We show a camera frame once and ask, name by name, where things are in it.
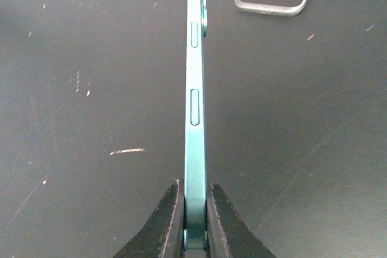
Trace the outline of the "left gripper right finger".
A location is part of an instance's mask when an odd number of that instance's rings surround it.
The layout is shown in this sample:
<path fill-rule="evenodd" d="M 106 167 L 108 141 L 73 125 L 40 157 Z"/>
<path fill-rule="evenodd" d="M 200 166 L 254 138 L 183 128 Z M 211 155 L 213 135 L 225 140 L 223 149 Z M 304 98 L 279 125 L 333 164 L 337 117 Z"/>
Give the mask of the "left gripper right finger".
<path fill-rule="evenodd" d="M 247 228 L 218 184 L 210 185 L 210 195 L 207 199 L 207 236 L 207 257 L 276 257 Z"/>

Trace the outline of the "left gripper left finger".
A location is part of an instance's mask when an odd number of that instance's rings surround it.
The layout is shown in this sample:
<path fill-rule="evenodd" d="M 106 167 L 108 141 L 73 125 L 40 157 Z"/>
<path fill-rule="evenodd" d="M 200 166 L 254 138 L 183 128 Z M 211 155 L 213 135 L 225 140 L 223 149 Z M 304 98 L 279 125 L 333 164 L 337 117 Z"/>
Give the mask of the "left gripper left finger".
<path fill-rule="evenodd" d="M 184 257 L 184 181 L 169 186 L 141 230 L 114 257 Z"/>

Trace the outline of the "green bare phone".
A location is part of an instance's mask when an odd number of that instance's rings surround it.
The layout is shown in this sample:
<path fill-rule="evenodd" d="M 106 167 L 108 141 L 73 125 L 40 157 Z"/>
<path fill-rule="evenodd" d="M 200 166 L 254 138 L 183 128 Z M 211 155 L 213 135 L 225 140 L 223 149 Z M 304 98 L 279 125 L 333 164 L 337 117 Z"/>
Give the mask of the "green bare phone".
<path fill-rule="evenodd" d="M 187 0 L 184 150 L 184 248 L 206 250 L 206 134 L 203 38 L 206 0 Z"/>

